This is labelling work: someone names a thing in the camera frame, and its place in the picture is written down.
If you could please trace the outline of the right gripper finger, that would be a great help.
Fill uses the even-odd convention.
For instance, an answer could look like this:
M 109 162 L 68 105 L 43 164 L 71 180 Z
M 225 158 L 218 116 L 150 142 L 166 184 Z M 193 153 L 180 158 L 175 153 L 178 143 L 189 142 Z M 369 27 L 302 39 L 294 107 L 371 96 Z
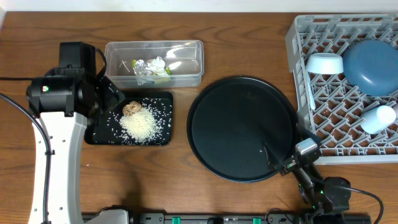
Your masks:
M 313 134 L 310 130 L 307 130 L 304 126 L 302 126 L 299 123 L 296 124 L 296 127 L 297 127 L 297 131 L 299 132 L 299 134 L 303 140 L 311 138 L 317 144 L 318 148 L 321 147 L 322 139 L 320 137 L 318 137 L 316 134 Z
M 284 152 L 280 144 L 262 143 L 266 152 L 268 168 L 270 170 L 279 170 L 284 160 Z

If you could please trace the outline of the brown mushroom food scrap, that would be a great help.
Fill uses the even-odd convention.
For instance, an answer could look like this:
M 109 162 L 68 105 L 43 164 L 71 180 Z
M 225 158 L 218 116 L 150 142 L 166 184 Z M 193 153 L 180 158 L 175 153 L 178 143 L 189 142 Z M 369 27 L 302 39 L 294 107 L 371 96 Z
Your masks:
M 124 116 L 132 116 L 142 109 L 142 105 L 137 101 L 131 101 L 123 107 Z

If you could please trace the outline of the yellow snack wrapper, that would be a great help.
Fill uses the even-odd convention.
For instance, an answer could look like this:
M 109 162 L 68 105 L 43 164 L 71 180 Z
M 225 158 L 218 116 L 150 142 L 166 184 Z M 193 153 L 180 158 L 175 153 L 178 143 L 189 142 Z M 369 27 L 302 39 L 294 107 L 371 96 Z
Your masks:
M 160 76 L 160 75 L 153 75 L 148 67 L 147 67 L 147 60 L 133 60 L 132 61 L 132 69 L 134 70 L 134 74 L 137 77 L 138 85 L 156 85 L 160 83 L 169 82 L 171 77 L 171 71 L 169 67 L 166 67 L 169 75 Z

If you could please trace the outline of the white tissue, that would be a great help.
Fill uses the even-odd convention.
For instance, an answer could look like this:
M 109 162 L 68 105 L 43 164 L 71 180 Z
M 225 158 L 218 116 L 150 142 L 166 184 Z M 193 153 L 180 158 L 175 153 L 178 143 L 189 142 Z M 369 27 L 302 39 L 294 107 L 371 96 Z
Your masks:
M 162 57 L 158 56 L 147 61 L 147 67 L 153 75 L 166 76 L 169 75 L 165 67 L 165 62 Z

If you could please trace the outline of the light blue cup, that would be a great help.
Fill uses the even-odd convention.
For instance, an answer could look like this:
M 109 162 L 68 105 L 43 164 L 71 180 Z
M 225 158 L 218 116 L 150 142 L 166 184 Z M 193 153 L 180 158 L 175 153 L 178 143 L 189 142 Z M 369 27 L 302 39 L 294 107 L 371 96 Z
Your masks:
M 369 134 L 377 134 L 390 126 L 397 118 L 393 108 L 386 105 L 378 106 L 361 115 L 362 129 Z

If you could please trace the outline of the light blue bowl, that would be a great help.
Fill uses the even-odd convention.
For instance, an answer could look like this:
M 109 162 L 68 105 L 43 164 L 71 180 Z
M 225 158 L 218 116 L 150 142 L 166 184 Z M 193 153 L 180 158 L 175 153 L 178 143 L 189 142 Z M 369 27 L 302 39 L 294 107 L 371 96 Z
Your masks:
M 305 69 L 309 73 L 334 75 L 343 73 L 343 58 L 333 53 L 315 53 L 309 56 Z

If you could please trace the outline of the blue plate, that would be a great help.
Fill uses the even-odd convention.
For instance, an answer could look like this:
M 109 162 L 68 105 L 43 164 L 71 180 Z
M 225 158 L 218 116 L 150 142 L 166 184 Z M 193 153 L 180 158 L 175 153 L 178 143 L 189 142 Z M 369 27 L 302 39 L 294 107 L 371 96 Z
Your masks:
M 343 54 L 347 81 L 370 96 L 387 96 L 397 90 L 397 49 L 380 40 L 364 40 Z

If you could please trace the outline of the light blue plastic knife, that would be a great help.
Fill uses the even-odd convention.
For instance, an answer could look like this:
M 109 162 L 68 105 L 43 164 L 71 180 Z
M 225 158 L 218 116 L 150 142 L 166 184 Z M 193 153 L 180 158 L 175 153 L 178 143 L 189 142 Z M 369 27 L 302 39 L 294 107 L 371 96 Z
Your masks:
M 312 91 L 312 86 L 311 86 L 311 82 L 310 82 L 310 76 L 307 73 L 307 85 L 308 85 L 308 93 L 309 93 L 309 98 L 310 98 L 310 108 L 311 110 L 316 110 L 316 104 L 315 104 L 315 100 L 313 97 L 313 91 Z

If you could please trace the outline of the pink cup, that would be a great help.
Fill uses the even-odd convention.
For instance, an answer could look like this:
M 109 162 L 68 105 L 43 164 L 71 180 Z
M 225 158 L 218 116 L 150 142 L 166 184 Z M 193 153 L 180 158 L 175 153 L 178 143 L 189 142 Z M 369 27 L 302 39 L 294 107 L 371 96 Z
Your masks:
M 398 103 L 393 106 L 393 110 L 395 111 L 396 118 L 398 118 Z

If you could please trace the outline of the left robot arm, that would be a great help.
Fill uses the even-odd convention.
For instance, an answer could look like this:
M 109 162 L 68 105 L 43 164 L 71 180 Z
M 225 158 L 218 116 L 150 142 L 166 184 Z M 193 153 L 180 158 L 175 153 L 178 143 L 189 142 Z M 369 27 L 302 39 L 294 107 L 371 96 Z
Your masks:
M 29 223 L 83 223 L 80 161 L 88 117 L 113 109 L 124 94 L 108 77 L 53 75 L 35 78 L 27 97 L 36 150 Z

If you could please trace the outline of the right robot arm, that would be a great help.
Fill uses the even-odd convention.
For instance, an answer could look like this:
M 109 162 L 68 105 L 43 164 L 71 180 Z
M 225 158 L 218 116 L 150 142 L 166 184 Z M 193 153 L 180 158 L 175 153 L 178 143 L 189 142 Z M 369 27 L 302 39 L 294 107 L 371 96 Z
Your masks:
M 267 223 L 345 223 L 343 212 L 349 210 L 351 198 L 348 180 L 342 177 L 324 178 L 314 162 L 320 158 L 320 138 L 296 125 L 297 139 L 293 154 L 283 161 L 272 164 L 281 176 L 292 173 L 298 181 L 299 191 L 311 209 L 300 215 L 288 214 L 277 208 L 271 209 Z

